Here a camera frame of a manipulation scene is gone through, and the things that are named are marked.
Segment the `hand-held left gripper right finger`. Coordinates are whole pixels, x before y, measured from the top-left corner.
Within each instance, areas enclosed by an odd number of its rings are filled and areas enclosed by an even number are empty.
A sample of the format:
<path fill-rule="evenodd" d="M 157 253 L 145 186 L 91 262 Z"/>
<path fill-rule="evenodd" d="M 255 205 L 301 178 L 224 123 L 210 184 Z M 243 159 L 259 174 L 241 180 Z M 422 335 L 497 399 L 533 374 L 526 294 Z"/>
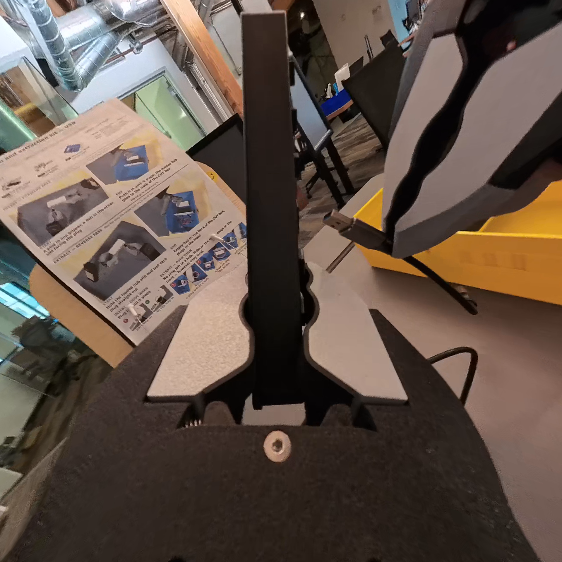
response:
<path fill-rule="evenodd" d="M 344 405 L 352 419 L 368 406 L 405 406 L 408 397 L 369 307 L 319 265 L 304 263 L 301 379 L 307 422 Z"/>

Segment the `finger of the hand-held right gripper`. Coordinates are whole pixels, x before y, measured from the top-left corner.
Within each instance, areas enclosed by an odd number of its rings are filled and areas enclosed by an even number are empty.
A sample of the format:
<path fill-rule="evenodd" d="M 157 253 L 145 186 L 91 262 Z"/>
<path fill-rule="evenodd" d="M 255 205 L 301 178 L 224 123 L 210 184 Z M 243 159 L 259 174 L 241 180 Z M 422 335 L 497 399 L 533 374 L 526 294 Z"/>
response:
<path fill-rule="evenodd" d="M 392 235 L 392 256 L 430 249 L 477 221 L 519 210 L 561 178 L 561 32 L 545 31 L 480 68 L 450 151 Z"/>
<path fill-rule="evenodd" d="M 424 179 L 451 149 L 461 111 L 480 78 L 480 64 L 469 55 L 465 40 L 454 32 L 432 37 L 427 44 L 387 153 L 383 197 L 387 235 L 395 234 Z"/>

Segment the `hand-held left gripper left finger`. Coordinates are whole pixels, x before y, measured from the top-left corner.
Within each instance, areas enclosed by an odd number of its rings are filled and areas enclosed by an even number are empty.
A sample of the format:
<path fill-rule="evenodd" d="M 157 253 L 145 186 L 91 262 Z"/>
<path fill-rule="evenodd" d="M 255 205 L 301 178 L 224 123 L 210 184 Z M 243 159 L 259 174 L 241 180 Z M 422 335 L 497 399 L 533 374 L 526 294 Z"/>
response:
<path fill-rule="evenodd" d="M 247 294 L 247 273 L 227 273 L 189 300 L 147 391 L 149 402 L 190 403 L 200 418 L 209 403 L 223 402 L 242 421 L 252 392 L 244 372 L 254 355 L 243 314 Z"/>

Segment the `yellow plastic bin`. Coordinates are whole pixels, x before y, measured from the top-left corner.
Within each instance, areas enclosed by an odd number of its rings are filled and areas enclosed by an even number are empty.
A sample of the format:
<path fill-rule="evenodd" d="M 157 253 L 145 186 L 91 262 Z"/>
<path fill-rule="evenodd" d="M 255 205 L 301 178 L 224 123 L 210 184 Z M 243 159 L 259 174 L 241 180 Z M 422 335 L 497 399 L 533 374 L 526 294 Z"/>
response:
<path fill-rule="evenodd" d="M 451 284 L 561 305 L 561 181 L 415 258 Z"/>

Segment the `black USB cable grey plugs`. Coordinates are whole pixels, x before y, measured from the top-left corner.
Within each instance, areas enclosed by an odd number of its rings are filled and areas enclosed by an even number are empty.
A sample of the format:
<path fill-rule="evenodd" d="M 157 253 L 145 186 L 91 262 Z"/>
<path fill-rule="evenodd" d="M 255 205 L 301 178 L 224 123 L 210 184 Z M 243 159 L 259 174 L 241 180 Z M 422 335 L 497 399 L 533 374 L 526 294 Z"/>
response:
<path fill-rule="evenodd" d="M 335 229 L 339 235 L 356 245 L 388 256 L 391 255 L 392 245 L 386 235 L 379 229 L 372 227 L 360 219 L 347 217 L 338 211 L 332 210 L 324 216 L 323 223 L 325 226 Z M 402 258 L 402 261 L 420 271 L 432 282 L 438 285 L 440 289 L 444 290 L 468 313 L 471 315 L 478 314 L 477 305 L 474 301 L 472 301 L 469 297 L 464 296 L 459 290 L 440 277 L 429 266 L 426 266 L 413 256 Z"/>

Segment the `black USB hub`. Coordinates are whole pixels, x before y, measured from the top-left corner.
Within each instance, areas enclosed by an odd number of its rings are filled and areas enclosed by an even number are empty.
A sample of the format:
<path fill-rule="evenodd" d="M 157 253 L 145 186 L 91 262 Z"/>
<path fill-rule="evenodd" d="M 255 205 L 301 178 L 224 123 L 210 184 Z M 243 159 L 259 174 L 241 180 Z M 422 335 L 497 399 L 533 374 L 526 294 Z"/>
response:
<path fill-rule="evenodd" d="M 243 12 L 244 154 L 247 183 L 246 305 L 254 336 L 252 403 L 303 402 L 299 215 L 285 13 Z"/>

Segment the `black office chair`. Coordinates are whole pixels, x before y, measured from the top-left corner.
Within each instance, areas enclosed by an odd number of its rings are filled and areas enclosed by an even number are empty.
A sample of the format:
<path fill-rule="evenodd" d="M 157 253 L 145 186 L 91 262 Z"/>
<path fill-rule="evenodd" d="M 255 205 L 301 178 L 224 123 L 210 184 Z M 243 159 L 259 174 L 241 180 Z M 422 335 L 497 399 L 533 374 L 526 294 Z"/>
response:
<path fill-rule="evenodd" d="M 383 151 L 387 151 L 390 143 L 390 123 L 405 60 L 400 46 L 388 46 L 342 81 L 343 88 L 373 130 Z"/>

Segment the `blue jacket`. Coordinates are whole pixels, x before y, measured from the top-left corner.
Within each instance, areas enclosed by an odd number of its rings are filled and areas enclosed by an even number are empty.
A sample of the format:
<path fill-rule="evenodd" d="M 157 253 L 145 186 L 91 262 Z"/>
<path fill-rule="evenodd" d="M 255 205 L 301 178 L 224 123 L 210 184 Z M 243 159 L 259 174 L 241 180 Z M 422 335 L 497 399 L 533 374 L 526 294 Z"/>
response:
<path fill-rule="evenodd" d="M 336 95 L 328 98 L 320 105 L 324 116 L 328 122 L 333 121 L 336 117 L 346 112 L 353 105 L 353 100 L 346 89 L 342 89 Z"/>

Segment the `black framed display screen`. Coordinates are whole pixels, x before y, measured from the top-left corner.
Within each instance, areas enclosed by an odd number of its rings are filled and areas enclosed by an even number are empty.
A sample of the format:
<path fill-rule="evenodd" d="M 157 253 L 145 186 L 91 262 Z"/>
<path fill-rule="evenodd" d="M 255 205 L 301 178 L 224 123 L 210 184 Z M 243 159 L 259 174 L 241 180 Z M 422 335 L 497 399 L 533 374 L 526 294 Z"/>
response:
<path fill-rule="evenodd" d="M 333 129 L 313 95 L 294 56 L 289 57 L 294 68 L 291 99 L 296 110 L 297 128 L 306 147 L 315 155 L 331 140 Z"/>

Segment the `instruction poster board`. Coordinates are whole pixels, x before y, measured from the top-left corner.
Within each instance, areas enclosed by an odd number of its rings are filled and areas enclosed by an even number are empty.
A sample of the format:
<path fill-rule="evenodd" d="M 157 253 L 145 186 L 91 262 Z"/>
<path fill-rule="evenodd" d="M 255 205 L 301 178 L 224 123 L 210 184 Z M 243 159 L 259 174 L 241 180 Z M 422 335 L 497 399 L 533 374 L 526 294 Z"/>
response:
<path fill-rule="evenodd" d="M 62 324 L 116 366 L 246 262 L 246 208 L 119 100 L 1 156 L 1 224 L 57 289 Z"/>

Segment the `black display panel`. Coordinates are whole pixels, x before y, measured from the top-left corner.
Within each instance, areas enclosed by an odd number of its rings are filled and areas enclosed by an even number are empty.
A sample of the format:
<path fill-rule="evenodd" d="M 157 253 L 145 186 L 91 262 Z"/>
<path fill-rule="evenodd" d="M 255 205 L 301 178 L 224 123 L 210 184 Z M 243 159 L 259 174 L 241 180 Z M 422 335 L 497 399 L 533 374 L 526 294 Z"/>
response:
<path fill-rule="evenodd" d="M 243 121 L 238 114 L 207 134 L 186 154 L 212 168 L 243 203 L 247 202 Z"/>

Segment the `silver ventilation duct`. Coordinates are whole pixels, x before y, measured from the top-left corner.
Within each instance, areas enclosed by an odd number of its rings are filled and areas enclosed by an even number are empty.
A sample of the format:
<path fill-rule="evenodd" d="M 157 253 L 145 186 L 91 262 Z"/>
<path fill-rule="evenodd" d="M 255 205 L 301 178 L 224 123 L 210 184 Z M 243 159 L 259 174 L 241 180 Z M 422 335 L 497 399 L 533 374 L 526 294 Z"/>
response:
<path fill-rule="evenodd" d="M 132 32 L 167 17 L 161 1 L 91 1 L 56 17 L 47 1 L 12 1 L 59 85 L 84 90 Z"/>

